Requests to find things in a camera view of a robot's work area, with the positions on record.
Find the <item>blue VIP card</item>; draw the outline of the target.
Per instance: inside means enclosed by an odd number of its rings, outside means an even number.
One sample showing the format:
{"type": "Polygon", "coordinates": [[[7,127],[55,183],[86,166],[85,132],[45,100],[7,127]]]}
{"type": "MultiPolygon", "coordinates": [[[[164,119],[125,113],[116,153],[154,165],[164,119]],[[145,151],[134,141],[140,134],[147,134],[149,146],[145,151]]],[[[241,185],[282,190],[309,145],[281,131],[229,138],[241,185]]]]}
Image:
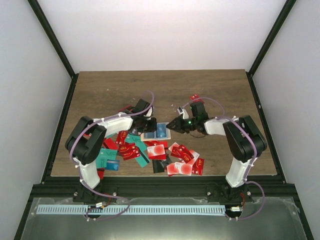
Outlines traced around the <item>blue VIP card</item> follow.
{"type": "Polygon", "coordinates": [[[155,131],[154,132],[146,132],[143,134],[143,137],[145,139],[155,139],[157,137],[157,134],[155,131]]]}
{"type": "Polygon", "coordinates": [[[157,123],[156,126],[156,138],[157,139],[167,139],[170,136],[170,131],[168,128],[166,128],[167,123],[157,123]]]}

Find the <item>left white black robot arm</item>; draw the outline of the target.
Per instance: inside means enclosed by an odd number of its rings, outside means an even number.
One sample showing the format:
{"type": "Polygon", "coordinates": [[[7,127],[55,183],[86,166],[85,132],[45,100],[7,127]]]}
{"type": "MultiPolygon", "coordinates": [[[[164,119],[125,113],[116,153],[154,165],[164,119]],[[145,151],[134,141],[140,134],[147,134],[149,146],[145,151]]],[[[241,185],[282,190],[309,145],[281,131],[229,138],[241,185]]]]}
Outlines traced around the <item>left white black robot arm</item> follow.
{"type": "Polygon", "coordinates": [[[136,106],[124,108],[118,113],[105,118],[80,118],[65,142],[69,158],[79,171],[80,183],[86,187],[84,195],[89,201],[97,202],[102,196],[102,189],[96,167],[96,158],[100,153],[105,137],[121,131],[138,130],[140,133],[154,132],[157,119],[153,117],[154,106],[139,99],[136,106]]]}

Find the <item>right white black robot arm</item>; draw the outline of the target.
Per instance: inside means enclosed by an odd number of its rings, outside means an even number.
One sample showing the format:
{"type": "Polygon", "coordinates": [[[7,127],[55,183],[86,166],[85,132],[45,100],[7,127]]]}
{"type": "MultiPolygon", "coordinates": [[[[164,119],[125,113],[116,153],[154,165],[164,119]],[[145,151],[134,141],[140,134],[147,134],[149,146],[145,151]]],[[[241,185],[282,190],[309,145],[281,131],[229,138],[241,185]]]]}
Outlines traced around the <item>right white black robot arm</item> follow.
{"type": "Polygon", "coordinates": [[[225,136],[233,156],[225,176],[228,185],[222,188],[223,198],[229,202],[240,196],[242,185],[247,182],[254,163],[267,149],[267,141],[250,115],[241,117],[209,117],[203,102],[197,100],[189,104],[192,116],[184,106],[179,107],[179,116],[166,125],[166,128],[180,134],[197,131],[204,136],[225,136]]]}

